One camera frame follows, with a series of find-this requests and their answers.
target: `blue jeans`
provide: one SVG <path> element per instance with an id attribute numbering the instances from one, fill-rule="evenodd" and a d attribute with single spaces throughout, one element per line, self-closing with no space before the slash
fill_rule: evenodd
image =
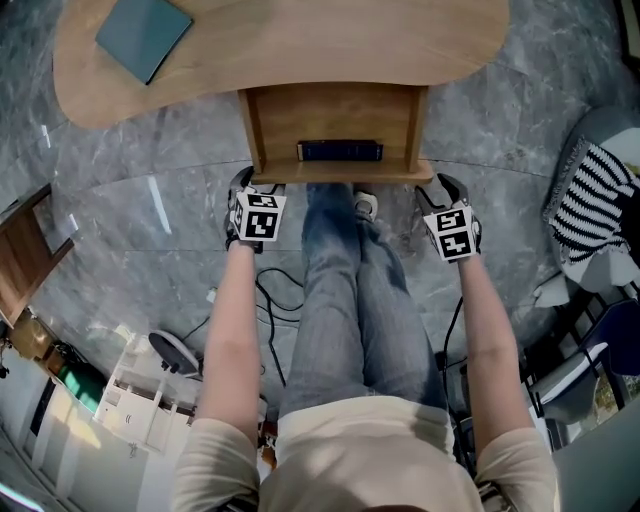
<path id="1" fill-rule="evenodd" d="M 305 302 L 280 417 L 388 395 L 446 410 L 431 344 L 400 260 L 344 184 L 308 185 Z"/>

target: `beige shirt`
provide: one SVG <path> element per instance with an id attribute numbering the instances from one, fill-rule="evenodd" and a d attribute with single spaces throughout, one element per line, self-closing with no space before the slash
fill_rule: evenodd
<path id="1" fill-rule="evenodd" d="M 173 510 L 210 511 L 231 498 L 265 512 L 483 510 L 476 484 L 451 455 L 453 434 L 441 409 L 352 398 L 288 414 L 278 427 L 278 468 L 260 484 L 256 450 L 244 434 L 220 421 L 195 421 L 178 462 Z M 476 478 L 483 481 L 498 484 L 519 512 L 554 509 L 555 468 L 534 428 L 485 448 Z"/>

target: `striped cloth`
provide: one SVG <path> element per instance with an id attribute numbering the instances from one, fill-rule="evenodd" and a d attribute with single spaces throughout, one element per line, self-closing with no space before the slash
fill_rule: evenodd
<path id="1" fill-rule="evenodd" d="M 627 241 L 620 236 L 622 210 L 616 203 L 620 194 L 631 197 L 640 190 L 640 181 L 615 156 L 584 139 L 574 154 L 582 156 L 570 162 L 578 164 L 577 169 L 570 181 L 560 184 L 560 203 L 558 198 L 552 200 L 555 204 L 545 212 L 553 237 L 572 264 L 595 253 L 629 252 Z"/>

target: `shoe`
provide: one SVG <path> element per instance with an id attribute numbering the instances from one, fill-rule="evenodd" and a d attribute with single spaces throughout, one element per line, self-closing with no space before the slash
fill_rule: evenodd
<path id="1" fill-rule="evenodd" d="M 354 196 L 356 213 L 368 218 L 371 222 L 376 220 L 378 215 L 378 198 L 373 194 L 358 191 Z"/>

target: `forearm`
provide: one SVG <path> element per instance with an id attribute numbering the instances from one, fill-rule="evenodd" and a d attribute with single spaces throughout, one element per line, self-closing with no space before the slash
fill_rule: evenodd
<path id="1" fill-rule="evenodd" d="M 476 450 L 532 425 L 520 388 L 518 348 L 507 313 L 479 256 L 459 264 Z"/>
<path id="2" fill-rule="evenodd" d="M 259 393 L 255 255 L 234 242 L 211 314 L 197 416 L 233 425 L 255 445 Z"/>

